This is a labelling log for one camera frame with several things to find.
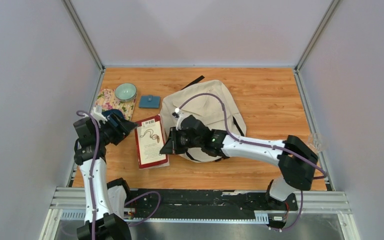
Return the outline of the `red bordered book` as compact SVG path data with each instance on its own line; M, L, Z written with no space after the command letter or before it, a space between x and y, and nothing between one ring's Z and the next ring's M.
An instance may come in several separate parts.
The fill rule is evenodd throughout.
M168 167L169 156L160 153L166 140L161 116L157 114L136 123L134 135L139 169Z

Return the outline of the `beige canvas backpack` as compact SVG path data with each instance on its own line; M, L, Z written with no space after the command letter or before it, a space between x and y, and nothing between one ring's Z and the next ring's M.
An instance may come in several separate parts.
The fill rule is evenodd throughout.
M176 126L177 119L172 115L175 108L180 108L187 117L193 115L211 130L228 129L233 134L246 135L245 121L229 89L220 80L202 82L202 79L202 76L197 78L180 91L162 100L159 115L166 133L166 141L170 128ZM196 163L223 160L223 158L209 156L199 148L191 148L179 156Z

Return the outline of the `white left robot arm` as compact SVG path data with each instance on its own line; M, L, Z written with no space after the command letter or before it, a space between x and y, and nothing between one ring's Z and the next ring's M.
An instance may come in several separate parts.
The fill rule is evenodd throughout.
M82 175L85 192L84 225L77 228L79 240L130 240L123 211L133 194L123 178L107 181L106 146L118 145L138 125L125 119L118 109L77 111L81 118L73 123L77 134L74 162Z

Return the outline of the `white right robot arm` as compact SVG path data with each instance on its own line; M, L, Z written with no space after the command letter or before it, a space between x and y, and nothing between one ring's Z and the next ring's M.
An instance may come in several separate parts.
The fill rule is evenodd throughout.
M311 190L315 171L326 175L318 166L318 156L294 135L285 140L250 138L228 129L210 129L192 115L184 118L180 127L170 128L159 152L180 155L192 148L217 159L240 157L278 167L281 176L271 182L265 195L266 205L273 210L279 209L293 192Z

